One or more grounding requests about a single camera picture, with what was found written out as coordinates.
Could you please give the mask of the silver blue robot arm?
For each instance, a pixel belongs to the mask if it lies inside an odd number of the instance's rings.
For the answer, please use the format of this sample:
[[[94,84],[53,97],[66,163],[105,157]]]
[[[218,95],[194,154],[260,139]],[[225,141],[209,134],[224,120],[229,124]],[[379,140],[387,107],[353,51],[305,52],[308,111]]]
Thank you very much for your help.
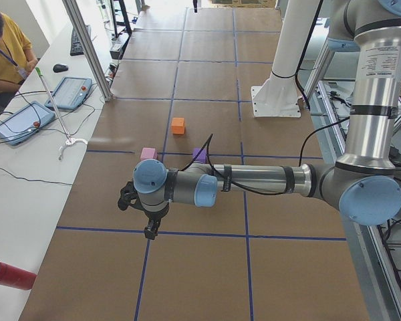
[[[336,1],[329,46],[360,51],[345,151],[334,165],[297,167],[212,165],[191,162],[168,169],[154,159],[138,163],[120,192],[120,209],[148,218],[154,239],[171,203],[211,207],[219,191],[238,188],[260,195],[298,193],[325,201],[365,226],[385,223],[401,209],[390,143],[401,87],[401,1]]]

